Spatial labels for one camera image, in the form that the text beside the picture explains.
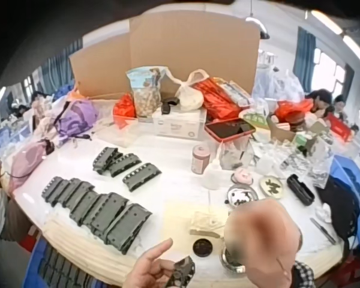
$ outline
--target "smartphone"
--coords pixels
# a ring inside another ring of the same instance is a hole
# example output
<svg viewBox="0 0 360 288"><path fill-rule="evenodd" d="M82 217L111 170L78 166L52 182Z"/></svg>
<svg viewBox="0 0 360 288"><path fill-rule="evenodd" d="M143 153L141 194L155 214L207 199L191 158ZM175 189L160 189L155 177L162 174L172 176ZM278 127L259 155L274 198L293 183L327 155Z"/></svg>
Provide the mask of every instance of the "smartphone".
<svg viewBox="0 0 360 288"><path fill-rule="evenodd" d="M256 131L251 124L241 118L209 123L205 125L205 130L218 142L235 140Z"/></svg>

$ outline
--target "pen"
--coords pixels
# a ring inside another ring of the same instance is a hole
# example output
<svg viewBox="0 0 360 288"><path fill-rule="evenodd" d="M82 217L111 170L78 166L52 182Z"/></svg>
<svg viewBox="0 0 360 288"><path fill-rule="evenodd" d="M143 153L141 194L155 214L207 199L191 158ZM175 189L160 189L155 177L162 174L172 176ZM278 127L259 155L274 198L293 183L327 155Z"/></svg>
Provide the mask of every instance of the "pen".
<svg viewBox="0 0 360 288"><path fill-rule="evenodd" d="M332 243L332 245L336 244L336 240L328 233L328 231L321 226L314 218L310 218L312 223L319 228L319 230L326 236L326 238Z"/></svg>

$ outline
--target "cardboard box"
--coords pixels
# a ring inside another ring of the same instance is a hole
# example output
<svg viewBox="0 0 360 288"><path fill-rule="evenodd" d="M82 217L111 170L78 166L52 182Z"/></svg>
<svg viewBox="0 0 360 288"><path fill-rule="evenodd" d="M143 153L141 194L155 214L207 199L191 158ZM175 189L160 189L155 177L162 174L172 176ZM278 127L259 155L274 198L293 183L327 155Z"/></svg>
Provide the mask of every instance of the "cardboard box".
<svg viewBox="0 0 360 288"><path fill-rule="evenodd" d="M205 11L164 11L132 18L128 33L108 38L70 56L80 93L119 98L131 90L125 72L146 65L168 66L186 80L199 68L233 80L251 93L259 49L259 29L244 19ZM178 86L164 78L161 93Z"/></svg>

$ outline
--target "purple bag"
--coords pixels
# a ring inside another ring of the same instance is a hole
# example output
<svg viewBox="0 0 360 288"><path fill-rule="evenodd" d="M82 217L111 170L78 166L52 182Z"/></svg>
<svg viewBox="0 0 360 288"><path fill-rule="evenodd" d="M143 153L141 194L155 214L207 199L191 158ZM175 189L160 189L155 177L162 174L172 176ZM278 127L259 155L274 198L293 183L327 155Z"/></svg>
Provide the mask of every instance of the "purple bag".
<svg viewBox="0 0 360 288"><path fill-rule="evenodd" d="M62 112L56 117L54 125L60 136L76 137L91 129L97 120L98 112L89 100L65 102Z"/></svg>

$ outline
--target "curtain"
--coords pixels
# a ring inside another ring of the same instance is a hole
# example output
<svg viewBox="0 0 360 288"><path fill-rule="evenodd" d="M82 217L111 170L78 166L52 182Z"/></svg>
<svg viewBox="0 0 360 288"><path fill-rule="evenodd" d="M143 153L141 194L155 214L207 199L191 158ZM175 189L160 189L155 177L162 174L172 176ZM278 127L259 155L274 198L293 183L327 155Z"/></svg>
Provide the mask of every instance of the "curtain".
<svg viewBox="0 0 360 288"><path fill-rule="evenodd" d="M42 66L43 80L46 88L45 93L52 94L61 86L73 82L70 55L83 47L82 38L71 43L61 53L49 58Z"/></svg>
<svg viewBox="0 0 360 288"><path fill-rule="evenodd" d="M347 101L350 87L352 85L353 77L355 75L355 71L348 64L346 64L345 71L346 71L346 76L345 76L344 85L343 85L343 96L344 96L345 101Z"/></svg>
<svg viewBox="0 0 360 288"><path fill-rule="evenodd" d="M299 27L298 45L296 48L295 64L293 73L300 80L304 92L311 92L311 83L314 68L314 50L316 48L316 37Z"/></svg>

